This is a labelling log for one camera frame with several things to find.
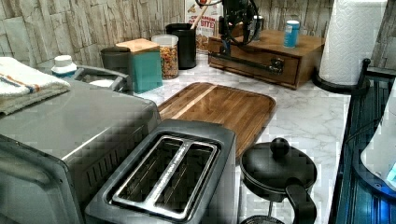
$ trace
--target countertop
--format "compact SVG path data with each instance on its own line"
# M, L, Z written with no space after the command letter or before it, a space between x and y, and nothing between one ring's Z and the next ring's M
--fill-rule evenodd
M318 168L318 179L310 193L318 209L315 223L328 223L350 97L324 91L311 81L293 91L238 76L209 67L204 54L197 54L196 67L180 70L177 78L164 80L160 88L136 96L160 105L194 82L209 82L254 91L276 100L275 114L256 142L270 142L274 138L283 137L291 146L300 149L313 160ZM251 193L243 184L240 191L240 220L268 214L268 201ZM287 199L283 203L274 203L272 217L292 223L294 212Z

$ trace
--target tile backsplash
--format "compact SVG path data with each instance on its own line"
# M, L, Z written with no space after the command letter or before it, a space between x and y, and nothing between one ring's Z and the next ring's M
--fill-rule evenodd
M76 64L102 66L100 50L116 43L163 34L184 22L184 0L0 0L0 56L49 72L53 59L71 55ZM325 36L333 0L255 0L264 29L284 30L301 22L300 34ZM377 66L396 69L394 1L375 46Z
M61 54L102 66L100 49L182 22L174 0L0 0L0 56L48 71Z

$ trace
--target drawer handle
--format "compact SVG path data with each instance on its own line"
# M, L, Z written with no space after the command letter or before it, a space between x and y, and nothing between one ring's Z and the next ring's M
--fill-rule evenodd
M222 60L224 62L232 61L232 62L235 62L235 63L243 63L243 64L246 64L246 65L251 66L251 67L255 67L255 68L259 68L259 69L265 70L265 71L271 73L272 75L277 75L277 76L282 75L283 66L285 64L284 60L280 59L280 58L272 58L271 59L271 65L265 65L265 64L261 64L261 63L254 63L254 62L247 61L247 60L244 60L244 59L238 59L238 58L235 58L235 57L232 57L232 56L227 56L227 55L220 54L220 53L215 53L215 52L209 52L209 56L217 58L217 59Z

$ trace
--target dish towel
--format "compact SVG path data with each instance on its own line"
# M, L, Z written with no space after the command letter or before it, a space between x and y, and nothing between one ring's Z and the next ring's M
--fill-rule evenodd
M0 114L6 115L53 95L70 90L70 84L17 60L0 57Z

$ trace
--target teal canister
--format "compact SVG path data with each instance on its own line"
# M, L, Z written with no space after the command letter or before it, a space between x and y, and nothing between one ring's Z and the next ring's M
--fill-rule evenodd
M163 84L160 46L144 38L117 44L131 51L130 67L134 92L143 93Z
M283 45L286 48L295 48L298 40L300 23L298 21L287 21L285 28L285 41Z

